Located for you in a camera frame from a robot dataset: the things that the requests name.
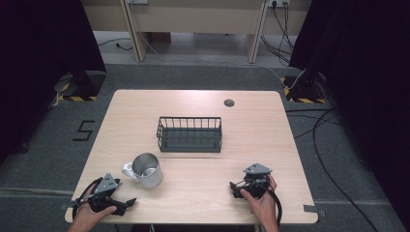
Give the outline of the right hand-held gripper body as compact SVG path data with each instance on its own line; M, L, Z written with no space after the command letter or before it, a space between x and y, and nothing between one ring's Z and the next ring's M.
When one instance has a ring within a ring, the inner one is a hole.
M272 169L258 162L244 169L244 184L240 189L247 191L253 198L261 198L265 193L270 194L270 180L268 175Z

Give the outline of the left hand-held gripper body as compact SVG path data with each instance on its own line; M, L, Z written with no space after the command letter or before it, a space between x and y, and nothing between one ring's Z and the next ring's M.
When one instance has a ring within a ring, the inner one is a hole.
M118 206L111 198L111 195L117 189L120 183L119 179L114 179L110 173L107 173L97 186L92 190L88 203L94 212L101 212L111 206Z

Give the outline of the person's right hand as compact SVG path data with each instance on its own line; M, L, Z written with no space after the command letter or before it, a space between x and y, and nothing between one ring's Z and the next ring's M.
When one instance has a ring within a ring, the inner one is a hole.
M257 220L262 225L263 223L277 223L277 206L274 198L265 193L261 198L253 198L244 189L241 190L241 194L248 201L250 206L250 211L255 215Z

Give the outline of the person's left hand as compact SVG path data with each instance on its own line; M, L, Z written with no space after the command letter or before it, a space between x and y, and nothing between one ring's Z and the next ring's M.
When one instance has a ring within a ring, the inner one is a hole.
M81 204L70 227L87 227L92 230L103 218L112 215L116 209L116 206L110 206L100 212L94 212L88 203Z

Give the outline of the black stand base striped tape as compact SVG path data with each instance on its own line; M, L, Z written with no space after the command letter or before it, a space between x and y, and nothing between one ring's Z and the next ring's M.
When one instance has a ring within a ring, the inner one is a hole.
M320 85L314 82L310 88L303 89L296 83L296 76L284 76L280 79L283 93L289 102L325 103L324 94Z
M103 86L106 73L86 71L84 78L64 74L55 86L57 101L87 102L95 101Z

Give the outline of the black curtain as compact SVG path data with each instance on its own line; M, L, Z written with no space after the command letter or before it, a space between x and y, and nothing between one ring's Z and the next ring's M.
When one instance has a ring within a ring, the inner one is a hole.
M410 232L410 0L311 0L291 66L328 88Z
M0 164L31 135L64 74L104 70L81 0L0 0Z

